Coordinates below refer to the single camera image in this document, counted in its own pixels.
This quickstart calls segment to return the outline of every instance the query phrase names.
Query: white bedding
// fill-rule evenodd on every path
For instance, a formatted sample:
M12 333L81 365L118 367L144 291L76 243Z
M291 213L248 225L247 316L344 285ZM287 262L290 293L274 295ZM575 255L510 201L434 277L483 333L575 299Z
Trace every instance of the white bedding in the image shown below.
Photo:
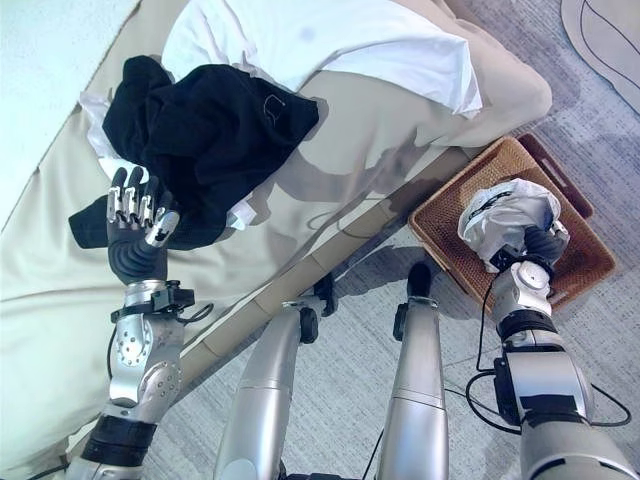
M294 92L319 70L356 73L454 114L482 107L467 41L391 0L191 0L162 63L176 80L226 64Z

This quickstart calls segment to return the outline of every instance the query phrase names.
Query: beige bed sheet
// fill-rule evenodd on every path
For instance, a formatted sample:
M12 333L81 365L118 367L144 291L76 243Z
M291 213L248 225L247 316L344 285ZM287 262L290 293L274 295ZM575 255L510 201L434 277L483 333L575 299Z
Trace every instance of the beige bed sheet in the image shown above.
M89 91L112 92L126 58L158 55L183 5L143 0ZM210 247L170 255L170 277L194 288L201 302L214 301L213 318L222 316L215 325L209 320L190 328L188 375L227 353L281 300L304 290L396 215L402 203L383 198L410 179L424 185L443 176L455 163L433 176L427 167L448 145L483 145L547 111L544 80L475 27L442 12L435 4L425 11L443 29L469 38L487 108L469 121L375 79L323 72L309 81L301 94L318 99L321 120L283 167L299 181L287 183L276 173L254 192L255 225ZM108 318L123 289L106 251L81 250L67 225L69 215L108 186L85 139L87 127L76 109L0 237L0 475L7 479L55 465L67 435L106 398ZM362 231L350 235L345 226ZM274 277L280 278L271 282Z

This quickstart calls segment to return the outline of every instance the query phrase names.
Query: wicker basket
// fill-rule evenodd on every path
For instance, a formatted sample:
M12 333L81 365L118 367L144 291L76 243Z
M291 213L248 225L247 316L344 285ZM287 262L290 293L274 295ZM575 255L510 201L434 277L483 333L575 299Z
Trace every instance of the wicker basket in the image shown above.
M459 237L458 218L471 197L513 178L544 186L560 201L560 221L571 234L562 258L555 265L549 301L558 307L592 288L615 268L611 252L527 150L512 137L504 137L445 184L409 218L409 225L427 252L478 302L493 278L482 261Z

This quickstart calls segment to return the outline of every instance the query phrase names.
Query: black cable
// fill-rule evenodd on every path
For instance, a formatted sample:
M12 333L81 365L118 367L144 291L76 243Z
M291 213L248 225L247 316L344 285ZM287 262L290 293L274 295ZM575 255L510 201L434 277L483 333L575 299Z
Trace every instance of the black cable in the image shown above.
M179 318L178 321L183 324L199 322L207 317L213 311L213 303L207 303L204 307L191 315L189 318Z
M52 473L59 472L60 470L66 470L69 467L68 463L63 463L62 465L58 465L57 467L50 468L49 470L45 470L44 472L40 472L33 477L27 478L27 480L38 480L39 478L44 478Z
M620 420L619 422L591 422L593 427L622 427L623 425L628 425L631 422L631 412L624 404L617 400L613 395L605 392L603 389L598 387L597 385L591 384L594 390L600 392L602 395L607 397L613 403L615 403L620 409L625 413L626 418L624 420Z
M111 348L113 347L113 340L116 338L116 327L113 327L113 332L111 332L111 338L109 339L109 346L107 347L107 373L109 374L109 380L113 378L113 373L111 372Z
M522 431L521 430L516 430L514 428L508 428L502 425L499 425L495 422L492 422L491 420L487 419L486 417L484 417L480 411L475 407L475 405L473 404L474 402L471 400L471 386L480 378L482 377L489 377L492 375L495 375L496 372L495 370L489 370L488 372L480 372L478 373L476 376L472 377L471 380L469 380L469 382L467 383L467 388L465 389L465 397L467 399L467 403L469 404L469 407L471 408L471 410L473 411L473 413L476 414L476 417L478 417L480 420L482 420L484 423L486 423L487 425L492 426L493 428L496 428L498 430L500 430L501 432L505 432L505 433L512 433L513 435L521 435Z
M376 442L376 446L373 447L373 452L371 452L371 457L369 458L369 463L367 464L367 468L364 471L364 475L362 475L362 480L367 478L369 473L369 469L371 468L371 464L373 463L373 459L376 456L376 452L378 451L378 447L380 446L380 442L382 441L382 435L384 434L384 429L380 430L380 436L378 437L378 441Z
M478 358L476 359L476 370L478 372L492 372L493 370L490 368L480 368L480 359L482 358L482 337L484 335L484 312L487 309L487 300L489 299L489 294L491 293L491 287L493 287L493 281L496 277L491 280L489 284L489 288L484 294L484 300L482 301L482 317L480 318L480 341L478 342Z
M456 395L458 395L458 396L460 396L460 397L462 397L462 398L467 398L467 397L465 396L465 394L464 394L464 393L462 393L462 392L458 392L457 390L452 390L451 388L445 388L444 390L445 390L445 392L455 393ZM490 407L487 407L484 403L482 403L482 402L481 402L481 401L479 401L478 399L471 397L471 401L472 401L473 403L475 403L476 405L478 405L480 408L485 409L487 412L491 412L491 413L493 413L494 415L498 415L498 416L500 416L500 413L496 412L495 410L493 410L493 409L492 409L492 408L490 408Z

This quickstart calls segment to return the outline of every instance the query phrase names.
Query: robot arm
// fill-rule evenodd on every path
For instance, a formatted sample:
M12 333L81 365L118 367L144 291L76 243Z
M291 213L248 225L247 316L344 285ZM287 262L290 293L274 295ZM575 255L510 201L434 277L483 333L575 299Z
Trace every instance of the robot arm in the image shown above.
M615 443L591 426L593 394L551 321L550 269L513 263L494 281L502 340L494 386L502 418L520 426L524 480L638 480Z
M134 169L127 188L120 169L109 189L109 264L126 285L124 306L111 315L116 324L110 358L109 400L68 480L136 480L156 427L178 395L184 323L180 312L194 304L192 290L166 281L166 242L179 215L165 193L158 210L158 181L151 177L138 202L142 170Z

